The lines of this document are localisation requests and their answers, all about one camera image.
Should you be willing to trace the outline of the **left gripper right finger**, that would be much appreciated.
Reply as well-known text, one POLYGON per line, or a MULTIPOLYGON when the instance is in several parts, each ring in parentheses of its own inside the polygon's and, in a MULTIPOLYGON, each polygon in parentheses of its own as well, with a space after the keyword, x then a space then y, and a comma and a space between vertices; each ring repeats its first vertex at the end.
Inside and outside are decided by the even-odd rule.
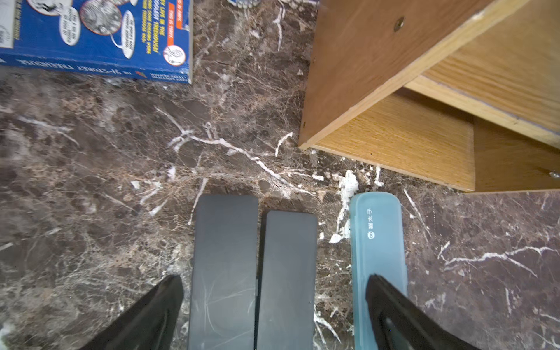
POLYGON ((365 300, 379 349, 476 349, 445 331, 380 275, 369 277, 365 300))

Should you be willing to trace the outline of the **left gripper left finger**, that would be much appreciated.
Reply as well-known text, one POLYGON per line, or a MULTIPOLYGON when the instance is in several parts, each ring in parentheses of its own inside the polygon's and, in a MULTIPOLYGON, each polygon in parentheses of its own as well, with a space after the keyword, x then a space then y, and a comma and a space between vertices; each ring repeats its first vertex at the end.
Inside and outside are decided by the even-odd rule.
POLYGON ((181 277, 162 279, 83 349, 169 349, 184 298, 181 277))

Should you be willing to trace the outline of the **black pencil case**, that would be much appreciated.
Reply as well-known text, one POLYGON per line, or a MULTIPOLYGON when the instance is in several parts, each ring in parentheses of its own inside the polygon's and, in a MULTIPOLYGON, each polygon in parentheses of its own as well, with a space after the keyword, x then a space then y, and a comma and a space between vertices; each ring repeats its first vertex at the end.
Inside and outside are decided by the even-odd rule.
POLYGON ((270 211, 265 218, 257 349, 312 349, 318 220, 270 211))
POLYGON ((253 349, 258 199, 202 195, 195 211, 189 349, 253 349))

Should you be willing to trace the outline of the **teal pencil case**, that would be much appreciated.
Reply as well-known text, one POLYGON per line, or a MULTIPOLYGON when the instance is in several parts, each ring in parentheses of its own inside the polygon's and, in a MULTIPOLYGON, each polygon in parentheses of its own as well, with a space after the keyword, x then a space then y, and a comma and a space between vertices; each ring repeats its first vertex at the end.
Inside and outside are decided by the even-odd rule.
POLYGON ((365 293, 371 275, 380 275, 408 294, 402 210, 387 192, 359 193, 349 205, 354 348, 377 349, 365 293))

